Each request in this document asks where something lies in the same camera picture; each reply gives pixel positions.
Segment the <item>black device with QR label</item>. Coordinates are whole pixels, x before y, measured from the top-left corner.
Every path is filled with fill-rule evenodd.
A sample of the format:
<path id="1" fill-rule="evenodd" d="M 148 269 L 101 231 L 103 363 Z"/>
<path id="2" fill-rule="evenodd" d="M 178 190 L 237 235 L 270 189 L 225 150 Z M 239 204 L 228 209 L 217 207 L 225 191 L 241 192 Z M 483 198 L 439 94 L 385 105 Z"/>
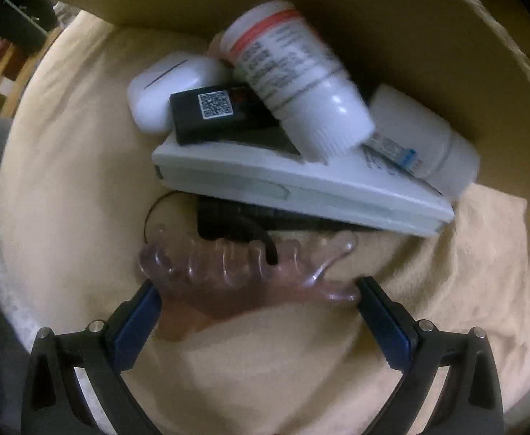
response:
<path id="1" fill-rule="evenodd" d="M 180 145 L 231 141 L 298 154 L 280 121 L 246 83 L 177 92 L 170 97 L 170 107 Z"/>

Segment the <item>black gadget with cord loop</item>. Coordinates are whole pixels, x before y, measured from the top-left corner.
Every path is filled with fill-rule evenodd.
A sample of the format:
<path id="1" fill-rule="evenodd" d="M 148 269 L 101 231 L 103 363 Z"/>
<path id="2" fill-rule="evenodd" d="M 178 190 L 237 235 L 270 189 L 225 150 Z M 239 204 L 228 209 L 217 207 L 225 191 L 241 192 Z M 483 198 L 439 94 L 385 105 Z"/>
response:
<path id="1" fill-rule="evenodd" d="M 352 253 L 369 227 L 224 199 L 196 198 L 195 228 L 144 227 L 139 256 L 150 276 L 186 280 L 239 273 L 304 272 Z"/>

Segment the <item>white earbuds case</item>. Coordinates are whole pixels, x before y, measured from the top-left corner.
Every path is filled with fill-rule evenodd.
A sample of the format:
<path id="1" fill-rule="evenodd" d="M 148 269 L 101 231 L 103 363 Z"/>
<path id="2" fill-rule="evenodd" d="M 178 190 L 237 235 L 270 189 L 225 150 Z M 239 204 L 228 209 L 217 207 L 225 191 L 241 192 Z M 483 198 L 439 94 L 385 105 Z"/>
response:
<path id="1" fill-rule="evenodd" d="M 127 87 L 127 102 L 136 127 L 144 134 L 168 134 L 174 125 L 173 94 L 218 86 L 231 78 L 231 69 L 217 58 L 175 51 L 156 62 Z"/>

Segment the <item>white bottle with blue label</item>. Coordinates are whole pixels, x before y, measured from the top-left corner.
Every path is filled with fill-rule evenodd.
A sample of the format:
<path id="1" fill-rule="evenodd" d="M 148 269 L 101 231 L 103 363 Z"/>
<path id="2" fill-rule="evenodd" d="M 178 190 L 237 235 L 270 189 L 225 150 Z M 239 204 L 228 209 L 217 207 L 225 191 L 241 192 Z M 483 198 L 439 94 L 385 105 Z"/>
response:
<path id="1" fill-rule="evenodd" d="M 369 99 L 375 132 L 366 144 L 449 199 L 478 177 L 480 155 L 471 142 L 424 105 L 387 84 Z"/>

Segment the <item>beige bed sheet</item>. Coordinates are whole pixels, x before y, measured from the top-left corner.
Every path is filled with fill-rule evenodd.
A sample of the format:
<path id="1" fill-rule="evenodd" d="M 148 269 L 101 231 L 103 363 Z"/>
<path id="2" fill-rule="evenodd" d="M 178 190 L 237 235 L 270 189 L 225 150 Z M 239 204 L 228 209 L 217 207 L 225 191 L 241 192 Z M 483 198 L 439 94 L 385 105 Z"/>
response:
<path id="1" fill-rule="evenodd" d="M 164 198 L 157 141 L 135 126 L 129 82 L 204 40 L 81 13 L 28 84 L 0 171 L 0 305 L 30 347 L 109 316 L 139 284 L 142 233 L 187 229 L 192 198 Z M 507 410 L 530 392 L 530 202 L 473 186 L 430 239 L 362 232 L 335 279 L 373 276 L 440 329 L 482 327 Z M 357 434 L 398 380 L 356 310 L 266 308 L 182 341 L 162 333 L 125 374 L 154 423 L 179 434 Z"/>

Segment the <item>white rectangular device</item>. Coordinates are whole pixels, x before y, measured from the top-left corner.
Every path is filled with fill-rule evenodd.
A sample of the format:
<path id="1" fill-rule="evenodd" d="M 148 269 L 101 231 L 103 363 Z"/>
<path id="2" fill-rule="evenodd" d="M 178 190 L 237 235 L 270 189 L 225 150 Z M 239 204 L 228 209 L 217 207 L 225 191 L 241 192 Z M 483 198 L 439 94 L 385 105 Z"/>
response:
<path id="1" fill-rule="evenodd" d="M 454 210 L 427 184 L 367 147 L 328 163 L 232 142 L 180 145 L 152 153 L 162 185 L 374 229 L 431 237 Z"/>

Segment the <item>translucent pink hair claw clip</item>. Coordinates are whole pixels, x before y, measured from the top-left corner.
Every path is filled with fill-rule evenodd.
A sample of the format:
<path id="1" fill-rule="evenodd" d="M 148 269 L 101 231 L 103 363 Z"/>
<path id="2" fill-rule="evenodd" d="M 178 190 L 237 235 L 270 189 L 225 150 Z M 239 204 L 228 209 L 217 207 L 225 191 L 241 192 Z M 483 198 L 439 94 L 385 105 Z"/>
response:
<path id="1" fill-rule="evenodd" d="M 357 244 L 350 231 L 305 243 L 275 239 L 239 244 L 161 229 L 142 248 L 139 265 L 161 297 L 161 337 L 179 342 L 267 307 L 356 305 L 359 292 L 352 280 L 329 279 L 326 273 Z"/>

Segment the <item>brown cardboard box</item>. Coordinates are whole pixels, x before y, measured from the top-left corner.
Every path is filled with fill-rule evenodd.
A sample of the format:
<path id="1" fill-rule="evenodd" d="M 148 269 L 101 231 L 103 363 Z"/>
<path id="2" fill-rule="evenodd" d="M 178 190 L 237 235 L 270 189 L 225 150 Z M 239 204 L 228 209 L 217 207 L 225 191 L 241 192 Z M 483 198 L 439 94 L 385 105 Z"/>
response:
<path id="1" fill-rule="evenodd" d="M 211 38 L 269 0 L 59 0 L 117 25 Z M 354 76 L 437 111 L 482 157 L 479 182 L 530 200 L 530 16 L 512 0 L 287 0 Z"/>

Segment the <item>white bottle with red band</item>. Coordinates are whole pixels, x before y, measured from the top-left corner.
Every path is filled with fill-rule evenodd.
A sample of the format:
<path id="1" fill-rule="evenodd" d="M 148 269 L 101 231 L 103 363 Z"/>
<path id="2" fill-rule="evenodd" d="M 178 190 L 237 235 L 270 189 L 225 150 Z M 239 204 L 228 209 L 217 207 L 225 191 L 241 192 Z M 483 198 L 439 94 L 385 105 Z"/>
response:
<path id="1" fill-rule="evenodd" d="M 269 1 L 238 17 L 221 51 L 305 159 L 343 155 L 374 133 L 349 72 L 291 3 Z"/>

